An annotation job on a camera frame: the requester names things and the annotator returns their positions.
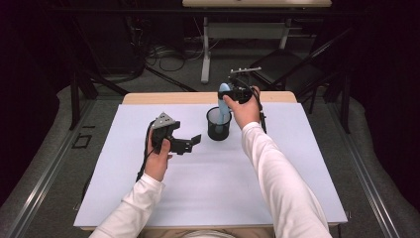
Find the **dark background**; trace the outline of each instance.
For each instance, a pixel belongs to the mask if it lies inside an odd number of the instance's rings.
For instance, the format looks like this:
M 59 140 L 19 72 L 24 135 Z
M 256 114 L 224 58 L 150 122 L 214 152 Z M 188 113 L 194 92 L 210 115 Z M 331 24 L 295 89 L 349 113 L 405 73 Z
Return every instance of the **dark background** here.
M 118 6 L 116 1 L 98 2 Z M 96 2 L 74 0 L 65 4 L 89 6 Z M 176 8 L 181 1 L 143 4 Z M 2 204 L 52 125 L 59 104 L 55 95 L 69 85 L 73 67 L 55 24 L 36 1 L 2 1 L 1 5 L 0 77 L 6 108 L 1 117 Z M 358 28 L 355 47 L 346 55 L 353 69 L 351 94 L 366 109 L 379 161 L 401 193 L 420 210 L 420 21 L 415 17 L 416 6 L 411 1 L 336 0 L 333 8 L 369 9 L 372 14 L 362 22 L 326 19 L 315 46 L 347 24 Z M 77 20 L 83 34 L 71 24 L 67 29 L 78 61 L 101 73 L 141 72 L 142 58 L 139 49 L 130 45 L 125 19 L 95 17 Z M 175 49 L 182 49 L 183 34 L 191 32 L 187 28 L 191 22 L 182 18 L 146 20 L 152 23 L 150 31 L 156 39 Z

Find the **white sleeve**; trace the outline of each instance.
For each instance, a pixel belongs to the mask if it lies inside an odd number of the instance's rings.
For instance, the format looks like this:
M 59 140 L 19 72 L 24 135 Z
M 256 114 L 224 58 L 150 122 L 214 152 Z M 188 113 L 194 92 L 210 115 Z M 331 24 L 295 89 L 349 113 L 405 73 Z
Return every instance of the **white sleeve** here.
M 143 174 L 120 205 L 90 237 L 137 237 L 160 201 L 164 184 Z
M 259 178 L 276 237 L 331 237 L 312 190 L 261 125 L 248 124 L 242 136 L 243 149 Z

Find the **black mesh pen cup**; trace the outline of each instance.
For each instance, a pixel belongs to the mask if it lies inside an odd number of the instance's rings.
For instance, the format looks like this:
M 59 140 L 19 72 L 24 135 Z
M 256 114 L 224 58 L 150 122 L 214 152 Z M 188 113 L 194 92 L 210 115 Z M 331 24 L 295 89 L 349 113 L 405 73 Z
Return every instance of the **black mesh pen cup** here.
M 229 125 L 231 124 L 232 114 L 220 113 L 219 107 L 213 107 L 207 112 L 207 134 L 212 140 L 223 141 L 229 136 Z

